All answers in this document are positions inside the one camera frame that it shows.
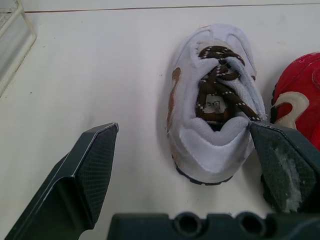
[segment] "textured plastic surface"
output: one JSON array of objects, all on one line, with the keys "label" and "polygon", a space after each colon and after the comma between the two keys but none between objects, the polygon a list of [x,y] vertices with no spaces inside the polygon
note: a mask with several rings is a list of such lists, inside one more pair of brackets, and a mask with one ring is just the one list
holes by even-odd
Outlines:
[{"label": "textured plastic surface", "polygon": [[320,217],[316,215],[268,214],[262,219],[243,212],[236,218],[227,214],[208,214],[206,219],[200,220],[190,216],[190,213],[182,213],[171,220],[167,214],[116,214],[107,240],[319,239]]},{"label": "textured plastic surface", "polygon": [[45,179],[6,240],[77,240],[93,229],[108,189],[118,125],[84,132]]},{"label": "textured plastic surface", "polygon": [[253,123],[265,199],[280,212],[318,212],[320,152],[298,131]]}]

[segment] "round hole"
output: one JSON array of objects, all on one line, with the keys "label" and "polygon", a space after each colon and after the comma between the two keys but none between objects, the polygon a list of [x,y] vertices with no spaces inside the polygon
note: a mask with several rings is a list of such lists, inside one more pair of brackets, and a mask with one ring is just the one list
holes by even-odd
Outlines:
[{"label": "round hole", "polygon": [[176,231],[185,237],[195,237],[202,229],[201,220],[193,213],[181,213],[173,221]]},{"label": "round hole", "polygon": [[238,215],[237,219],[248,234],[259,237],[263,237],[265,235],[265,223],[257,215],[246,212]]}]

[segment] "shoe label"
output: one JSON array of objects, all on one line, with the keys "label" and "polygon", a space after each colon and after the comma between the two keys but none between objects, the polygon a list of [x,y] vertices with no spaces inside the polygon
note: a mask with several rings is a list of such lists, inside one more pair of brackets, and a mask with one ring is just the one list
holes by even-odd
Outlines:
[{"label": "shoe label", "polygon": [[216,96],[213,94],[208,94],[206,96],[206,103],[203,109],[205,114],[222,114],[225,112],[228,105],[225,103],[221,96]]}]

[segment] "dark shoe sole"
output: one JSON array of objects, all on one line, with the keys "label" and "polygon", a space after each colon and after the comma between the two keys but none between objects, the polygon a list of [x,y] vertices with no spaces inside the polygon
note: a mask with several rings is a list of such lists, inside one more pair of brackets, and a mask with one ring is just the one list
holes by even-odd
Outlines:
[{"label": "dark shoe sole", "polygon": [[193,184],[198,184],[198,185],[206,185],[206,186],[216,186],[216,185],[220,185],[222,183],[226,183],[228,182],[233,176],[229,177],[228,179],[224,180],[224,181],[220,181],[220,182],[201,182],[201,181],[198,181],[198,180],[195,180],[193,179],[192,177],[189,177],[187,174],[185,174],[177,165],[175,165],[175,169],[176,171],[182,175],[182,176],[185,176],[187,179],[189,179],[189,181]]},{"label": "dark shoe sole", "polygon": [[[271,99],[271,109],[270,109],[270,122],[272,124],[274,124],[277,120],[277,115],[278,115],[278,111],[276,109],[275,105],[275,93],[276,93],[276,87],[277,84],[274,86],[274,90],[272,92],[272,99]],[[261,175],[260,178],[262,185],[263,185],[263,198],[264,200],[271,206],[272,209],[276,209],[275,206],[277,206],[276,204],[276,200],[273,197],[273,195],[270,192],[269,187],[267,186],[267,183],[265,181],[264,175]]]}]

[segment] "small sneaker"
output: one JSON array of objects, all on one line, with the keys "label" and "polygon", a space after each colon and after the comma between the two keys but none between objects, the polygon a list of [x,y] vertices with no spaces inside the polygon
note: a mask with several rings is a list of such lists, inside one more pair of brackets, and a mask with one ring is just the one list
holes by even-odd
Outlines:
[{"label": "small sneaker", "polygon": [[266,119],[249,41],[214,24],[190,36],[176,59],[167,116],[176,168],[197,184],[226,182],[254,148],[248,124]]},{"label": "small sneaker", "polygon": [[298,130],[320,151],[320,53],[292,62],[273,92],[271,122]]}]

